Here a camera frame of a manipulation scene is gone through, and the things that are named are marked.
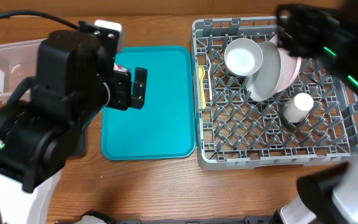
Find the yellow plastic spoon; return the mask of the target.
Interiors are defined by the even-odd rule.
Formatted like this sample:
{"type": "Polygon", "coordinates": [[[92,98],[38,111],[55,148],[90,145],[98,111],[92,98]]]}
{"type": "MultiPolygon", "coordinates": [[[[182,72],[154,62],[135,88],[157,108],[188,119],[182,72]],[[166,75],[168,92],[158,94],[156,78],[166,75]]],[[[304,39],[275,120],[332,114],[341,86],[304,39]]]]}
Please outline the yellow plastic spoon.
{"type": "Polygon", "coordinates": [[[204,85],[203,85],[203,79],[205,75],[204,67],[199,65],[198,66],[198,72],[199,72],[199,80],[200,80],[200,93],[201,93],[201,109],[206,109],[206,99],[204,94],[204,85]]]}

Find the white plastic fork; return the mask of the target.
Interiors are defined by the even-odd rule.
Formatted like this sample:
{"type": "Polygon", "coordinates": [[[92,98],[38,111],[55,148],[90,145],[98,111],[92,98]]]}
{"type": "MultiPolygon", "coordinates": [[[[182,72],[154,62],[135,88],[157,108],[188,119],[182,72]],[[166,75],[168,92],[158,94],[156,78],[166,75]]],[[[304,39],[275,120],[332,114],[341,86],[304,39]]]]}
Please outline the white plastic fork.
{"type": "Polygon", "coordinates": [[[211,81],[211,61],[206,54],[206,61],[208,63],[207,76],[208,76],[208,90],[209,90],[209,100],[212,102],[213,100],[213,90],[212,90],[212,81],[211,81]]]}

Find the grey bowl of rice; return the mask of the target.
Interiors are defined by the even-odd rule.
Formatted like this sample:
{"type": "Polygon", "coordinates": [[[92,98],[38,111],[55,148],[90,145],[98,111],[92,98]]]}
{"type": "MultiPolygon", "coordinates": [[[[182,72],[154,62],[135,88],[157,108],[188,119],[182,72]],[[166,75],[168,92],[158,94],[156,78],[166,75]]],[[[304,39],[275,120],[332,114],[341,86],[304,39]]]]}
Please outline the grey bowl of rice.
{"type": "Polygon", "coordinates": [[[226,68],[237,76],[250,76],[259,71],[263,53],[253,40],[240,38],[230,42],[224,51],[226,68]]]}

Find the grey round plate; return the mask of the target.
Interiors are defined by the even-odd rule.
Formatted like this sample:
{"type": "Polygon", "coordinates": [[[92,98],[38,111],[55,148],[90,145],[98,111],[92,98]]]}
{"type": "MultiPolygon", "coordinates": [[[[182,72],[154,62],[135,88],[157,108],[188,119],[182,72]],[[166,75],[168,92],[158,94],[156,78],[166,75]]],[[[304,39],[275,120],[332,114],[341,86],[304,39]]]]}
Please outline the grey round plate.
{"type": "Polygon", "coordinates": [[[263,62],[258,72],[251,75],[246,88],[254,101],[264,101],[273,96],[282,82],[281,56],[273,42],[259,44],[263,53],[263,62]]]}

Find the white round plate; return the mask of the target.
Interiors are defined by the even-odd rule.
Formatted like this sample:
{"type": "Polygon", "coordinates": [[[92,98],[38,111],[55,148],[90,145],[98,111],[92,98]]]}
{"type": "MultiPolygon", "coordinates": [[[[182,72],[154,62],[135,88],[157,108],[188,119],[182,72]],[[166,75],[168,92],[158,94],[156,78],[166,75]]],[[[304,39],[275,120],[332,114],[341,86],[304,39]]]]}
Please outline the white round plate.
{"type": "Polygon", "coordinates": [[[278,35],[273,36],[270,40],[273,42],[278,48],[281,56],[281,65],[282,71],[280,76],[282,77],[282,82],[278,86],[276,93],[281,92],[287,89],[294,81],[298,72],[300,70],[301,58],[300,57],[292,57],[289,54],[288,50],[284,50],[283,48],[278,47],[278,35]]]}

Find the white cup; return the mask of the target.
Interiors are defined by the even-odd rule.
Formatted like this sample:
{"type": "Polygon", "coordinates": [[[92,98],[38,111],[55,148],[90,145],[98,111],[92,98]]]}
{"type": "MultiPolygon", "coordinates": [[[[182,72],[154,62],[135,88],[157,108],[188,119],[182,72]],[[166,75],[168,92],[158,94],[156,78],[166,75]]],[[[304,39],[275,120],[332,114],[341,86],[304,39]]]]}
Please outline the white cup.
{"type": "Polygon", "coordinates": [[[309,114],[314,105],[313,98],[307,93],[299,93],[286,102],[283,116],[292,123],[299,123],[309,114]]]}

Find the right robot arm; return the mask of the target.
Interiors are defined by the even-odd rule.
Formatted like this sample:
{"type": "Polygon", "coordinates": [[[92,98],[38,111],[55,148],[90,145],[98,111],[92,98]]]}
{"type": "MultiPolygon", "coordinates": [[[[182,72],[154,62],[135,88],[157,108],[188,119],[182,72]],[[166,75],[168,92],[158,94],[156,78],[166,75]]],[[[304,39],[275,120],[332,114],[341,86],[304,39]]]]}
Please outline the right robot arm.
{"type": "MultiPolygon", "coordinates": [[[[358,1],[337,9],[280,4],[278,46],[291,56],[316,59],[334,82],[343,136],[358,151],[358,1]]],[[[277,210],[274,223],[358,223],[358,156],[296,182],[297,197],[277,210]]]]}

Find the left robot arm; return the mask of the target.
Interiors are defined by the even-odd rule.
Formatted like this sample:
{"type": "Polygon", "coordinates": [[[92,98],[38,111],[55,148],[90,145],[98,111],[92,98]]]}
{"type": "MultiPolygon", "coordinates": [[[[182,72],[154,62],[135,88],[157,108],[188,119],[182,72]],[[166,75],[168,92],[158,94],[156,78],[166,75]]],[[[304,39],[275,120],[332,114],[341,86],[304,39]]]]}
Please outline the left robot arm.
{"type": "Polygon", "coordinates": [[[94,117],[144,106],[146,69],[115,63],[124,39],[121,24],[97,20],[41,41],[35,75],[0,108],[0,223],[45,223],[62,169],[94,117]]]}

